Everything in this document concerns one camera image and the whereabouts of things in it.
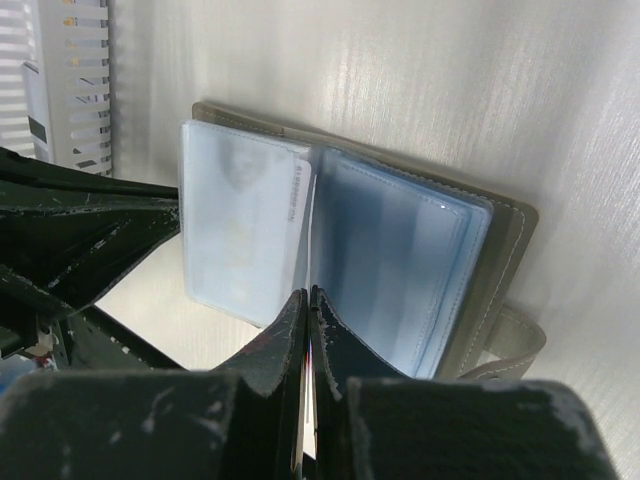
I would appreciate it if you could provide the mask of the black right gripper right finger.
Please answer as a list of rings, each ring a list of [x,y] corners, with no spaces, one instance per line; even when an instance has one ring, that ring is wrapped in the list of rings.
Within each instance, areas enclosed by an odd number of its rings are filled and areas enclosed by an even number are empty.
[[[586,405],[547,381],[418,380],[310,294],[320,479],[613,479]]]

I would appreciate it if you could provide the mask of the grey card holder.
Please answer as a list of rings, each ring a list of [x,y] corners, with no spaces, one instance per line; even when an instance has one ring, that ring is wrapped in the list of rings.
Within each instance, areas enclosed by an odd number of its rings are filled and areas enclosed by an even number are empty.
[[[184,244],[185,144],[234,140],[308,149],[294,182],[282,305],[228,311],[190,293]],[[180,215],[185,284],[199,303],[269,325],[306,288],[313,175],[312,287],[346,326],[400,372],[421,379],[517,379],[545,345],[538,324],[506,294],[539,221],[524,202],[446,178],[407,158],[331,135],[255,118],[209,102],[181,128]]]

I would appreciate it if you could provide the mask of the white plastic basket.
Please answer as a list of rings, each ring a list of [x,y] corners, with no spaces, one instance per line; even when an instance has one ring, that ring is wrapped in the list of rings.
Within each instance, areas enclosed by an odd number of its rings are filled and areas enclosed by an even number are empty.
[[[107,2],[2,2],[1,144],[111,176]]]

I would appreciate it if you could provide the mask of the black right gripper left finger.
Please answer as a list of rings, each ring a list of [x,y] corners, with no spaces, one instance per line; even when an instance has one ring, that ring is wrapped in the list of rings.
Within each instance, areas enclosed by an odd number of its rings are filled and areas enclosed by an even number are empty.
[[[308,296],[210,371],[26,375],[1,398],[5,479],[298,479]]]

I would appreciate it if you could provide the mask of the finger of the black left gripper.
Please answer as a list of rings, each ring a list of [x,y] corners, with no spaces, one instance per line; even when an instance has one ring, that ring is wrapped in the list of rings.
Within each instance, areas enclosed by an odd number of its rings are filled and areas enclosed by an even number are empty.
[[[1,151],[1,307],[61,318],[94,304],[180,228],[172,187]]]

